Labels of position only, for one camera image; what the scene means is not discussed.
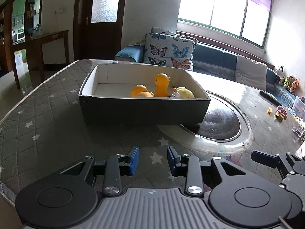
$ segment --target metal bolt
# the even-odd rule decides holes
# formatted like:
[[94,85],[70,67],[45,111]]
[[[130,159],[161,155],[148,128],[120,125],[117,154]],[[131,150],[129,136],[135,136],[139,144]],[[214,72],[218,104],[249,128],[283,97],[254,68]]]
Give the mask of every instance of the metal bolt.
[[187,191],[191,194],[199,194],[202,192],[202,188],[198,186],[188,187]]
[[110,186],[105,188],[105,192],[108,194],[117,194],[120,191],[118,187]]

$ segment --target window sill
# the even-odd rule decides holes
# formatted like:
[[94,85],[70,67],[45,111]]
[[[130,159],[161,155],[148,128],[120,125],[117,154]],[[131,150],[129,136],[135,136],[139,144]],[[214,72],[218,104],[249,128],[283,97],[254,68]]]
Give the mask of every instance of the window sill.
[[227,45],[231,45],[243,51],[249,52],[261,59],[263,59],[266,51],[249,43],[240,38],[234,37],[228,33],[224,33],[209,27],[201,26],[198,24],[178,21],[177,31],[183,31],[186,33],[195,34],[201,37],[206,37],[212,40],[216,40]]

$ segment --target pink toy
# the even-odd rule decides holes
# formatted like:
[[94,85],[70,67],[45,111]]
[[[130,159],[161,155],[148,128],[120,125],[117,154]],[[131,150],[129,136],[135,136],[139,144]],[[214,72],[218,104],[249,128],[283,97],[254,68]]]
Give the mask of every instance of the pink toy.
[[284,119],[287,118],[287,112],[282,106],[278,106],[277,111],[284,117]]

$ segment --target brown wooden door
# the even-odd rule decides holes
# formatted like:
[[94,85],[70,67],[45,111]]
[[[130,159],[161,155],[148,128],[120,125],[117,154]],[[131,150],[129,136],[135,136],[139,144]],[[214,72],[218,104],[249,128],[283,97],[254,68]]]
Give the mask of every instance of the brown wooden door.
[[120,50],[125,0],[75,0],[74,58],[113,59]]

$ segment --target orange butterfly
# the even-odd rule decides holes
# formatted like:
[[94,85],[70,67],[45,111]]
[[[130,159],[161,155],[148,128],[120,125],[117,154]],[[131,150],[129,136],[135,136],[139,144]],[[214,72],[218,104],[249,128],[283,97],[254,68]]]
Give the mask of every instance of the orange butterfly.
[[189,69],[190,68],[190,60],[189,59],[184,60],[182,63],[179,63],[175,59],[171,59],[171,60],[172,60],[172,63],[173,63],[173,67],[181,68],[181,69]]

